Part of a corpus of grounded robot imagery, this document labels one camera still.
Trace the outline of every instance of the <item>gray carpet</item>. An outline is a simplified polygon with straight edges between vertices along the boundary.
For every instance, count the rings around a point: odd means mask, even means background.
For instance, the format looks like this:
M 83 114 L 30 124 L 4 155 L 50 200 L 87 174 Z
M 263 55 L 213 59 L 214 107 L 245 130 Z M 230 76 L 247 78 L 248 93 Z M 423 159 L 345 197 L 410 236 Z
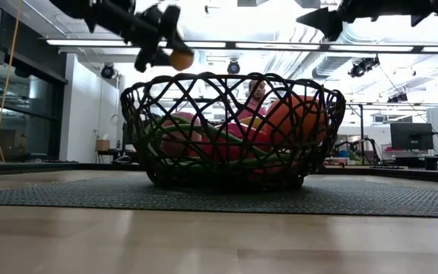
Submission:
M 0 205 L 438 217 L 438 191 L 410 186 L 313 179 L 297 192 L 228 194 L 162 190 L 142 175 L 0 190 Z

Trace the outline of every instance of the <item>person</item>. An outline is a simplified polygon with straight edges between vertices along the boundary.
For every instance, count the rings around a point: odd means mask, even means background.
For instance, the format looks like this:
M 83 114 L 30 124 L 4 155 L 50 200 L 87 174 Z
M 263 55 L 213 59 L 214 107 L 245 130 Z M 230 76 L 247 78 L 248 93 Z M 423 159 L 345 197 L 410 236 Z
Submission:
M 258 84 L 258 87 L 253 90 L 256 86 L 257 81 L 251 80 L 249 83 L 249 94 L 252 93 L 252 97 L 249 100 L 248 107 L 252 110 L 257 110 L 258 105 L 261 103 L 262 98 L 265 96 L 265 82 L 261 82 Z M 266 116 L 266 109 L 264 107 L 260 107 L 258 110 L 258 113 L 260 115 Z M 237 116 L 237 119 L 245 119 L 252 116 L 252 112 L 249 110 L 243 110 L 241 113 Z

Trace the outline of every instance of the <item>computer monitor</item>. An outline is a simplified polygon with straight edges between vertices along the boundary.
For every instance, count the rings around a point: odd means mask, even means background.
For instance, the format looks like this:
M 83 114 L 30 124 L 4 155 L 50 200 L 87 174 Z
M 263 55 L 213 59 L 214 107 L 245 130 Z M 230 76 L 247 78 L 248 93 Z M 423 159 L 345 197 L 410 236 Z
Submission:
M 391 123 L 390 131 L 393 149 L 433 149 L 432 124 Z

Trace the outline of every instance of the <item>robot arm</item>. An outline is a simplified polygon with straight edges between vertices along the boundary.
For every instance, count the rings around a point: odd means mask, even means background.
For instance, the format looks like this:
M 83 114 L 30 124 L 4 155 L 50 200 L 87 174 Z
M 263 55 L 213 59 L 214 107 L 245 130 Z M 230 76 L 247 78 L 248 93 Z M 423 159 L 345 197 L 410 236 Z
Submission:
M 193 51 L 179 37 L 176 24 L 180 9 L 169 6 L 162 13 L 156 5 L 135 14 L 135 0 L 50 0 L 58 9 L 75 19 L 84 19 L 91 33 L 101 26 L 141 48 L 135 61 L 140 72 L 146 65 L 171 65 L 177 70 L 187 69 L 193 62 Z M 170 56 L 158 47 L 165 38 Z

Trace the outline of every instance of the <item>cardboard box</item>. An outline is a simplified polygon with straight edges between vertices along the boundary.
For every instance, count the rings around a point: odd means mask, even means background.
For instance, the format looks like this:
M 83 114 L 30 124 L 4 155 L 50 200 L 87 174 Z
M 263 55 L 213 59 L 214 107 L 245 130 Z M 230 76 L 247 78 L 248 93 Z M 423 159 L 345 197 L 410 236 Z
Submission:
M 111 147 L 110 140 L 97 139 L 96 140 L 96 151 L 109 151 Z

